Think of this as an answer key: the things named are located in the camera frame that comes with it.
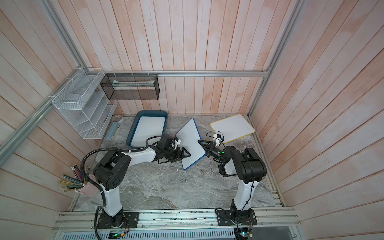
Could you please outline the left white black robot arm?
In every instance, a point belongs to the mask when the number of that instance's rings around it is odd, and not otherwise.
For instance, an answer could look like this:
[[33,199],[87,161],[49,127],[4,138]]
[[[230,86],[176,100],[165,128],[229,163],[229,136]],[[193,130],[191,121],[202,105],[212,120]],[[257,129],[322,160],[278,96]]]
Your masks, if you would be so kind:
[[145,143],[145,147],[128,150],[99,149],[100,152],[106,151],[107,153],[95,167],[94,176],[98,187],[101,188],[104,212],[109,217],[116,217],[123,211],[119,186],[129,167],[159,161],[163,158],[173,163],[191,156],[186,148],[179,146],[181,140],[177,137],[154,136],[146,139]]

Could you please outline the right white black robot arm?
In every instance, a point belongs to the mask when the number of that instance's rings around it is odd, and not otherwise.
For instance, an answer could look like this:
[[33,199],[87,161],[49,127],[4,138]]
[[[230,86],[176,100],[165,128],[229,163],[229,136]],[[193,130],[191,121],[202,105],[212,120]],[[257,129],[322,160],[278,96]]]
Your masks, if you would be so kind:
[[240,151],[234,146],[227,146],[221,150],[213,141],[199,140],[198,143],[208,158],[212,157],[218,162],[219,173],[223,177],[239,178],[237,194],[231,209],[236,212],[248,211],[252,207],[251,201],[256,187],[267,175],[267,167],[263,160],[253,148]]

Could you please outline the teal plastic storage box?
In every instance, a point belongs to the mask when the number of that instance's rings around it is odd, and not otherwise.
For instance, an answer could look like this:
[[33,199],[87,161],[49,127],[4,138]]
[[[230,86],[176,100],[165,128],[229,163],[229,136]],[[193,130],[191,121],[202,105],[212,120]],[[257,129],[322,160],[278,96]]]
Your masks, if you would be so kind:
[[146,140],[152,145],[165,132],[168,113],[159,110],[143,110],[137,113],[131,126],[126,144],[131,149],[144,148]]

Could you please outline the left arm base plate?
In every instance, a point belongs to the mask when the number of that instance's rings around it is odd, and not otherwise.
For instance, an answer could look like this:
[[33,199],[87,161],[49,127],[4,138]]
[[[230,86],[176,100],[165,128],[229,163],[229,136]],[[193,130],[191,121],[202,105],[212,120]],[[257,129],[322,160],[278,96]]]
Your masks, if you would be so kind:
[[118,213],[111,217],[106,213],[101,213],[97,229],[135,229],[138,226],[139,212]]

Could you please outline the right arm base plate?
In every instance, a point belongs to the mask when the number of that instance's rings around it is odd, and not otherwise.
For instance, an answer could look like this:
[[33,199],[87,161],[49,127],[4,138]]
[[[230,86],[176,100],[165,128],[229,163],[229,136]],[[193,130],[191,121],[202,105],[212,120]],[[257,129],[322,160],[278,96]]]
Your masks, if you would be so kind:
[[255,212],[252,209],[240,211],[237,209],[224,210],[222,208],[216,208],[215,213],[219,226],[255,226],[258,224]]

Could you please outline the blue-framed whiteboard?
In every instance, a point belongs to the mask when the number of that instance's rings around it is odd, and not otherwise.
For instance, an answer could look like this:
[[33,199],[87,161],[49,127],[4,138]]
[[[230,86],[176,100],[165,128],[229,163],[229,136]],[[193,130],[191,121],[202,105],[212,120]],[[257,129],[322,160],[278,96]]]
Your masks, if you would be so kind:
[[166,122],[165,117],[142,116],[132,126],[128,145],[130,147],[145,147],[146,140],[154,136],[161,136]]
[[187,121],[183,127],[177,131],[176,137],[181,140],[179,146],[185,148],[191,155],[181,160],[182,168],[186,171],[206,155],[206,151],[198,143],[198,140],[201,140],[201,136],[195,119],[191,118]]

